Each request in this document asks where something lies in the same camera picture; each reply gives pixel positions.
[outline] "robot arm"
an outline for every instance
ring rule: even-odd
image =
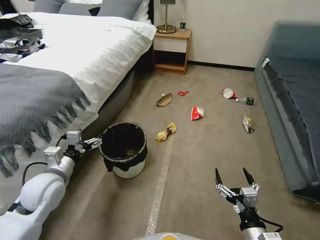
[[[240,230],[245,239],[281,240],[278,232],[283,229],[283,226],[263,219],[257,214],[258,209],[256,206],[260,184],[254,182],[252,175],[249,174],[245,168],[243,168],[243,172],[250,187],[229,189],[222,184],[220,174],[218,169],[216,169],[217,191],[226,198],[228,202],[233,204],[234,211],[239,214],[241,219]],[[279,229],[276,232],[268,233],[264,222],[277,226]]]
[[[60,147],[48,147],[44,151],[48,162],[45,172],[27,181],[15,203],[0,216],[0,239],[39,239],[42,224],[60,204],[81,154],[102,143],[99,138],[81,141],[80,131],[69,131],[66,140],[65,153]]]

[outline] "red and white cup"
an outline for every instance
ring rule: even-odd
[[[203,118],[203,109],[199,107],[193,107],[191,111],[191,120]]]
[[[231,88],[226,88],[222,90],[222,94],[225,98],[238,98],[237,95],[231,90]]]

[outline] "wooden nightstand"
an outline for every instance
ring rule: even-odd
[[[186,74],[191,41],[191,29],[175,33],[156,33],[153,44],[155,70]]]

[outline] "plastic bottle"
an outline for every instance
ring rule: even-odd
[[[236,102],[245,103],[248,105],[254,104],[254,98],[236,98]]]
[[[185,17],[185,13],[183,13],[182,19],[180,22],[180,31],[184,32],[185,30],[186,30],[186,17]]]

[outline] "lamp base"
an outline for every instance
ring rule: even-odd
[[[171,26],[170,24],[167,24],[167,30],[165,30],[165,25],[161,25],[157,27],[158,33],[169,34],[169,33],[175,33],[176,31],[177,31],[177,28],[174,26]]]

